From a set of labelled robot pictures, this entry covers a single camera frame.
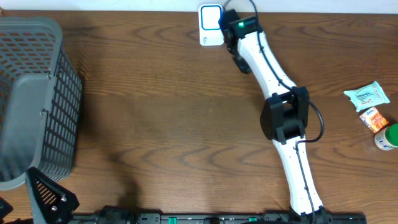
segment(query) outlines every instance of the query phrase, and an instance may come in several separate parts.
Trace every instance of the black bracket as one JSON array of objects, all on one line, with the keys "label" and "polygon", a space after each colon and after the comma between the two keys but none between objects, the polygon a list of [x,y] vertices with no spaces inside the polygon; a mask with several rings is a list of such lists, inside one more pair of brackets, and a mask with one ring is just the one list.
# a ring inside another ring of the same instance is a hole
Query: black bracket
[{"label": "black bracket", "polygon": [[69,223],[72,212],[79,206],[75,194],[35,167],[26,171],[26,185],[34,223]]},{"label": "black bracket", "polygon": [[[309,97],[305,87],[296,88],[295,93]],[[302,138],[308,124],[308,101],[291,91],[281,95],[274,93],[264,104],[260,123],[269,140],[286,144],[286,140],[291,138]]]},{"label": "black bracket", "polygon": [[[294,224],[311,224],[313,214],[297,214],[292,208],[290,211],[274,211],[267,212],[263,215],[263,220],[277,223],[294,223]],[[315,212],[317,224],[366,224],[366,216],[362,214],[344,214],[335,215],[327,212],[323,207],[320,207]]]},{"label": "black bracket", "polygon": [[3,198],[0,197],[0,224],[3,224],[3,218],[12,212],[13,208]]},{"label": "black bracket", "polygon": [[219,21],[227,49],[234,55],[233,60],[243,73],[250,73],[251,69],[238,53],[238,40],[243,39],[246,34],[257,31],[256,21],[257,18],[254,16],[241,19],[234,9],[225,11]]}]

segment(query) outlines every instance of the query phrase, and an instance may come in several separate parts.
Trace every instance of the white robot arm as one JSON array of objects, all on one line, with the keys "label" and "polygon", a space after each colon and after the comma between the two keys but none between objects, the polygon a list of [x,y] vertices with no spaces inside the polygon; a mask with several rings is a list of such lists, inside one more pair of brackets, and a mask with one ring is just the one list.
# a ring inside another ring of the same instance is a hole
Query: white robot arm
[{"label": "white robot arm", "polygon": [[[261,90],[266,100],[266,105],[264,107],[261,119],[262,128],[267,138],[271,139],[274,143],[279,152],[280,158],[282,159],[287,182],[289,183],[290,204],[292,209],[299,215],[311,214],[312,207],[308,198],[307,190],[305,188],[299,158],[296,154],[297,151],[294,149],[295,143],[297,141],[305,140],[303,129],[307,125],[307,118],[305,118],[305,121],[301,121],[300,118],[298,118],[300,117],[300,115],[294,115],[293,118],[289,118],[298,120],[299,125],[295,128],[301,129],[301,132],[297,132],[297,130],[292,131],[294,129],[292,127],[286,127],[291,124],[289,123],[289,121],[283,119],[280,123],[280,126],[284,125],[285,127],[281,127],[279,129],[276,128],[278,127],[278,125],[274,124],[274,120],[280,119],[280,117],[270,117],[270,114],[272,114],[272,110],[275,109],[275,105],[280,107],[279,112],[285,113],[286,109],[284,109],[284,106],[282,104],[288,103],[288,101],[290,101],[288,100],[289,97],[292,96],[292,93],[279,83],[271,69],[276,72],[278,77],[287,86],[294,87],[295,83],[288,78],[288,76],[278,64],[276,58],[269,48],[265,33],[260,32],[259,38],[261,41],[261,45],[263,46],[263,51],[269,63],[266,62],[262,52],[259,50],[260,48],[257,39],[257,29],[255,29],[254,25],[254,21],[256,18],[250,17],[246,19],[239,19],[236,18],[237,15],[235,16],[233,13],[235,13],[235,11],[233,11],[232,14],[227,15],[229,16],[228,21],[221,21],[221,30],[224,32],[224,36],[226,37],[228,50],[234,55],[234,61],[238,65],[239,69],[241,69],[241,71],[245,73],[252,71],[260,84]],[[270,102],[273,102],[275,99],[279,99],[280,102],[272,105]],[[306,105],[306,107],[307,108],[304,108],[303,113],[308,116],[308,105]],[[302,111],[298,112],[297,108],[293,108],[288,113],[291,114],[294,112],[301,113]],[[307,185],[309,193],[311,195],[313,206],[315,211],[317,211],[322,208],[322,201],[320,200],[317,191],[315,190],[310,167],[307,160],[305,144],[298,145],[298,152],[301,155],[300,157],[303,173],[307,180]]]}]

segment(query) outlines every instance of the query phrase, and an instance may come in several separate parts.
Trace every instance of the wet wipes package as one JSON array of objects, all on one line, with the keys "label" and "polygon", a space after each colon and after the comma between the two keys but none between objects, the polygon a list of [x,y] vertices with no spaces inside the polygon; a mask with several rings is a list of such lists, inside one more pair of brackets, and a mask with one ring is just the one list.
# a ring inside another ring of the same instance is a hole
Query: wet wipes package
[{"label": "wet wipes package", "polygon": [[382,103],[390,103],[390,100],[376,81],[357,90],[344,91],[344,94],[353,102],[356,112]]}]

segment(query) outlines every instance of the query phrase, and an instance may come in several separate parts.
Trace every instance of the green connector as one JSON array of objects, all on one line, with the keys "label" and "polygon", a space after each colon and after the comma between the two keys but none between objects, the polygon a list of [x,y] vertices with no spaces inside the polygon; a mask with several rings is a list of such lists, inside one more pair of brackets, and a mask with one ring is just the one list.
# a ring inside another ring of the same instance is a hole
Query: green connector
[{"label": "green connector", "polygon": [[177,218],[169,218],[169,224],[177,224]]}]

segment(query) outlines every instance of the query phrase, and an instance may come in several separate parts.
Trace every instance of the basket mesh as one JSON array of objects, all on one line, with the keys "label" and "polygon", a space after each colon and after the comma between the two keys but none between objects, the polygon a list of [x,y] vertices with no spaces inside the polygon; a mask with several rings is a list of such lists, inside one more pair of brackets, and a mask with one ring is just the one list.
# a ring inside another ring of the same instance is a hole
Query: basket mesh
[{"label": "basket mesh", "polygon": [[23,74],[47,73],[54,50],[50,31],[2,32],[0,30],[0,133],[12,84]]},{"label": "basket mesh", "polygon": [[[72,170],[82,96],[81,80],[62,49],[61,34],[59,26],[48,19],[5,20],[0,24],[0,136],[5,131],[7,105],[18,78],[35,73],[56,78],[53,92],[47,93],[52,100],[42,157],[35,165],[52,180],[60,180]],[[0,157],[0,184],[15,179],[30,166],[32,160],[21,159],[21,153],[8,150],[11,159]]]},{"label": "basket mesh", "polygon": [[57,82],[47,120],[42,163],[39,169],[53,180],[68,175],[72,166],[81,99],[81,81],[62,50]]}]

